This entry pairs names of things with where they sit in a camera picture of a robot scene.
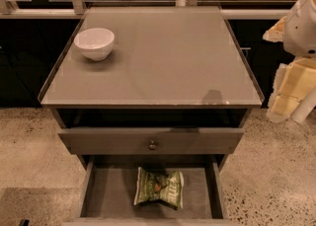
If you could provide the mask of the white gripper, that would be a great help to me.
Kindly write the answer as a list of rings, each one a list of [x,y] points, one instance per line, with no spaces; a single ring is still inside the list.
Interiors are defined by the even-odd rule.
[[[295,57],[276,71],[267,117],[279,123],[289,118],[301,101],[316,87],[316,0],[297,0],[286,17],[263,34],[263,40],[283,42]]]

